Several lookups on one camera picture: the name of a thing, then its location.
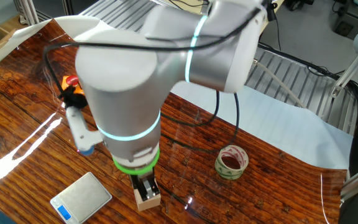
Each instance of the blue display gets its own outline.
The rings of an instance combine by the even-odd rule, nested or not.
[[[60,206],[57,210],[59,210],[60,214],[62,214],[66,220],[69,220],[71,218],[71,215],[68,213],[68,211],[63,205]]]

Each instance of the glossy tabletop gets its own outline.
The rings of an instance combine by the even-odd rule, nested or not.
[[[87,223],[337,223],[345,170],[305,164],[239,131],[234,144],[249,156],[237,180],[214,169],[218,152],[197,151],[160,138],[155,176],[160,206],[138,212],[131,182],[104,146],[91,156],[77,153],[57,89],[45,73],[45,45],[71,41],[55,21],[20,44],[0,62],[0,210],[17,223],[62,223],[49,201],[87,172],[113,198]],[[49,57],[59,78],[75,74],[76,48]],[[162,112],[187,122],[211,114],[176,95]],[[88,108],[90,129],[96,129]],[[235,127],[221,119],[191,128],[162,118],[162,134],[193,147],[219,149]]]

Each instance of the green ring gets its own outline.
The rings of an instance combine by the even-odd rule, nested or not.
[[[147,165],[146,167],[143,167],[143,168],[141,168],[139,170],[133,170],[133,169],[125,168],[122,165],[120,165],[114,158],[112,160],[114,161],[114,165],[116,165],[116,167],[119,170],[123,171],[126,174],[129,174],[129,175],[142,175],[142,174],[145,174],[145,173],[150,172],[150,171],[153,170],[153,167],[155,167],[155,165],[157,164],[159,157],[160,157],[160,148],[158,148],[157,154],[155,155],[154,160],[149,165]]]

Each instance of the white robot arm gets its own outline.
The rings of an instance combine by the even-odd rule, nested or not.
[[[88,42],[194,47],[219,40],[249,20],[240,33],[202,50],[142,51],[80,46],[75,67],[98,131],[88,131],[81,111],[67,108],[83,154],[103,142],[116,166],[130,174],[143,200],[159,194],[153,167],[159,155],[160,108],[174,84],[184,81],[235,93],[246,82],[265,9],[255,1],[213,1],[208,16],[154,8],[140,34],[104,30]]]

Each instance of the digital scale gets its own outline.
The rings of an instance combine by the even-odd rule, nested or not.
[[[88,172],[52,198],[50,203],[65,223],[79,224],[89,219],[111,198],[97,178]]]

